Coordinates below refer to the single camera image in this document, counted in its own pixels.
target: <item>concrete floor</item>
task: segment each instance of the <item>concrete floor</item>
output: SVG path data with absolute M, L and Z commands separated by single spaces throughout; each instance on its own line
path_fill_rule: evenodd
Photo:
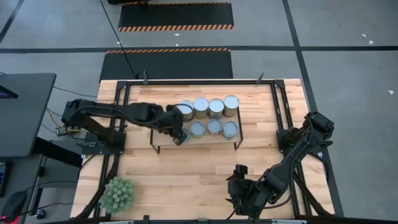
M 21 1 L 0 1 L 0 30 Z M 233 30 L 119 33 L 119 37 L 125 47 L 294 45 L 282 0 L 230 2 Z M 116 26 L 121 6 L 104 4 Z M 398 220 L 398 52 L 377 51 L 377 46 L 398 45 L 394 28 L 398 1 L 289 0 L 289 5 L 301 46 L 373 47 L 303 52 L 303 57 L 318 110 L 335 122 L 335 143 L 329 152 L 344 215 Z M 0 52 L 98 47 L 118 47 L 99 0 L 24 0 L 0 42 Z M 95 95 L 103 59 L 104 52 L 3 53 L 0 71 L 53 72 L 55 86 Z M 233 50 L 231 60 L 234 78 L 257 78 L 262 72 L 264 78 L 302 78 L 294 51 Z M 65 102 L 77 97 L 54 90 L 49 108 L 61 113 Z M 55 128 L 47 115 L 43 124 Z M 44 128 L 39 136 L 57 139 Z M 71 202 L 73 196 L 73 189 L 46 189 L 40 204 Z M 44 222 L 65 220 L 69 211 L 68 206 L 48 209 Z

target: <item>can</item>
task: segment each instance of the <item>can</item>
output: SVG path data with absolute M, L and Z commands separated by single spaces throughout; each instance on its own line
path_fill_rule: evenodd
M 232 117 L 238 110 L 239 99 L 233 95 L 226 96 L 224 99 L 224 105 L 224 115 L 227 117 Z
M 191 121 L 193 119 L 193 104 L 191 102 L 189 102 L 188 100 L 183 100 L 181 102 L 179 102 L 179 104 L 182 105 L 178 105 L 177 107 L 180 109 L 181 113 L 184 115 L 184 121 Z
M 206 126 L 200 121 L 194 122 L 191 125 L 191 136 L 200 139 L 205 135 Z
M 223 125 L 217 119 L 211 119 L 207 125 L 207 130 L 211 136 L 218 136 L 223 129 Z
M 187 134 L 187 137 L 184 139 L 184 142 L 187 142 L 189 140 L 189 131 L 187 128 L 182 128 L 182 131 Z
M 223 136 L 226 139 L 231 139 L 235 137 L 238 131 L 239 131 L 238 125 L 233 121 L 228 121 L 227 123 L 224 124 Z
M 206 98 L 204 97 L 199 97 L 193 102 L 195 117 L 198 119 L 203 119 L 207 117 L 208 108 L 209 102 L 207 102 Z
M 212 99 L 209 103 L 209 118 L 220 119 L 223 116 L 224 102 L 220 99 Z

